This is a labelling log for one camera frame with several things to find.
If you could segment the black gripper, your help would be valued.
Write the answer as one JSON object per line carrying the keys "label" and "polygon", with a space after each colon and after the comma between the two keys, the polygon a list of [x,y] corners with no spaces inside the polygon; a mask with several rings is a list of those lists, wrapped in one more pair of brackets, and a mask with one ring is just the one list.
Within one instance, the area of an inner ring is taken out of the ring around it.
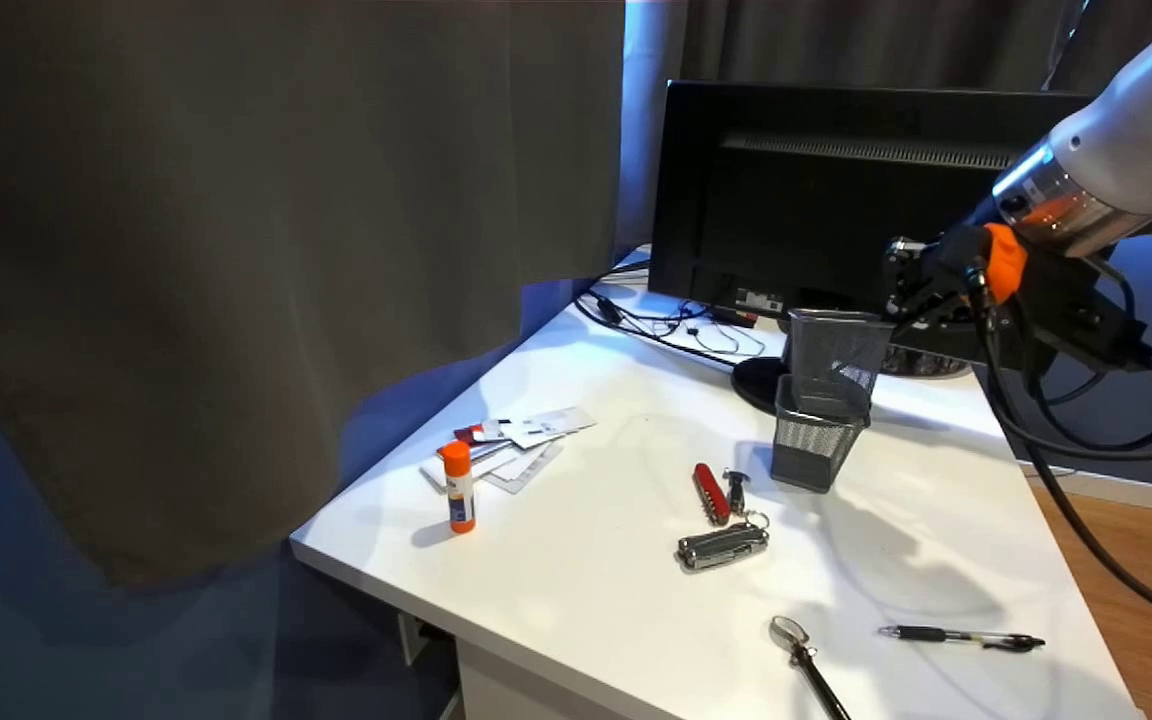
{"label": "black gripper", "polygon": [[1045,375],[1057,361],[1144,372],[1152,343],[1129,305],[1099,292],[1086,259],[1028,247],[1009,222],[895,234],[885,251],[894,338],[955,361]]}

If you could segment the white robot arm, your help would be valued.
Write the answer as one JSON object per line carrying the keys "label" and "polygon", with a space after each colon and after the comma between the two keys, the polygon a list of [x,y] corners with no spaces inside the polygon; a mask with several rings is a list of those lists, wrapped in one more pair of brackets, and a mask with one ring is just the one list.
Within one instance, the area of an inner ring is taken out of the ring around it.
{"label": "white robot arm", "polygon": [[1057,353],[1150,368],[1144,318],[1095,292],[1091,259],[1152,234],[1152,45],[1053,124],[990,195],[932,238],[889,244],[894,338],[1045,368]]}

